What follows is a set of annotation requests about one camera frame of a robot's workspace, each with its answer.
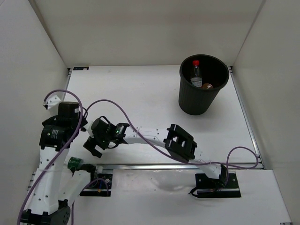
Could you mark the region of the clear bottle green label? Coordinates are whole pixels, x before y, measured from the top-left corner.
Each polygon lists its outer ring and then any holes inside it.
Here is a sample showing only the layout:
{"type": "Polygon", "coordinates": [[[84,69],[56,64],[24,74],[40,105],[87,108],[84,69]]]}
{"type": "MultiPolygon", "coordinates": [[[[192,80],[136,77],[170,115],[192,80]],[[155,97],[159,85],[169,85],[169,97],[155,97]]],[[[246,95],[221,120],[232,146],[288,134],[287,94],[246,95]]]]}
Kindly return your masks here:
{"type": "Polygon", "coordinates": [[[77,157],[67,157],[64,164],[72,173],[75,171],[86,171],[88,173],[101,173],[102,166],[85,163],[83,159],[77,157]]]}

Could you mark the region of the clear bottle red label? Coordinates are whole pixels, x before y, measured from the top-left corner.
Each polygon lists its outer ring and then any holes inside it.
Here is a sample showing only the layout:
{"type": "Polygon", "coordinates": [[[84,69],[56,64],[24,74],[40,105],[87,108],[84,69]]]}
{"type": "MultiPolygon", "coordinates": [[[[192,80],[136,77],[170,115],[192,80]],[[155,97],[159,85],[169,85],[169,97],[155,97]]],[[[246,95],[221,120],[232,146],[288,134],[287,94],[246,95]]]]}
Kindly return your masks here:
{"type": "Polygon", "coordinates": [[[191,84],[197,88],[201,88],[203,85],[203,79],[202,74],[199,68],[199,61],[194,60],[192,62],[193,68],[192,68],[192,74],[190,77],[191,84]]]}

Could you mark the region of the orange juice bottle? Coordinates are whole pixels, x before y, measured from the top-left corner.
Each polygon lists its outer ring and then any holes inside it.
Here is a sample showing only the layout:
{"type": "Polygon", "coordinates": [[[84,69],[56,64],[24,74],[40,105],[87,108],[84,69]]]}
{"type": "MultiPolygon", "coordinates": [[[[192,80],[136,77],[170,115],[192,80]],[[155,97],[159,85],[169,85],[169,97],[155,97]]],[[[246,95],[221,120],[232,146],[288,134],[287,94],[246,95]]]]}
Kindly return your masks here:
{"type": "Polygon", "coordinates": [[[214,89],[213,85],[209,84],[209,83],[205,83],[202,85],[201,89],[203,90],[211,90],[214,89]]]}

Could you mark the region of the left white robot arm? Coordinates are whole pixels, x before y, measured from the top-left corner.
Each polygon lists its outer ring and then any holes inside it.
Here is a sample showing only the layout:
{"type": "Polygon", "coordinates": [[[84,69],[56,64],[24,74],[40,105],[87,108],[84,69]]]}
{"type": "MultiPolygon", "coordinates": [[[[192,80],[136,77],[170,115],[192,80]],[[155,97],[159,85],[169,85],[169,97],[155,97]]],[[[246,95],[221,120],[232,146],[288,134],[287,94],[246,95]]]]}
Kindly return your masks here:
{"type": "Polygon", "coordinates": [[[65,187],[60,190],[65,159],[71,142],[87,121],[82,116],[80,100],[63,102],[57,95],[46,97],[44,107],[51,117],[45,120],[39,141],[40,159],[33,183],[21,206],[19,225],[66,225],[71,218],[71,205],[87,186],[98,183],[97,174],[75,170],[65,187]]]}

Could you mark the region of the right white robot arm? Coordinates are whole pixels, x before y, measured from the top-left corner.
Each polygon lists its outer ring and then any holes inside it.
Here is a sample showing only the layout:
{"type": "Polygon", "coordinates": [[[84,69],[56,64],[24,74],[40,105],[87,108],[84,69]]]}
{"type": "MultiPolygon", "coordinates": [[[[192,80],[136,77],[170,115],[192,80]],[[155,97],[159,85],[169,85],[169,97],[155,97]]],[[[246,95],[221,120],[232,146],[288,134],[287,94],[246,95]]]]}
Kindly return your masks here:
{"type": "Polygon", "coordinates": [[[88,122],[81,130],[89,134],[84,148],[95,157],[102,156],[96,147],[106,150],[116,148],[120,144],[148,144],[165,149],[164,154],[168,158],[197,166],[215,187],[223,188],[228,180],[226,167],[213,163],[198,150],[193,136],[179,125],[171,124],[169,128],[164,129],[144,129],[128,123],[114,125],[105,116],[101,116],[93,122],[88,122]]]}

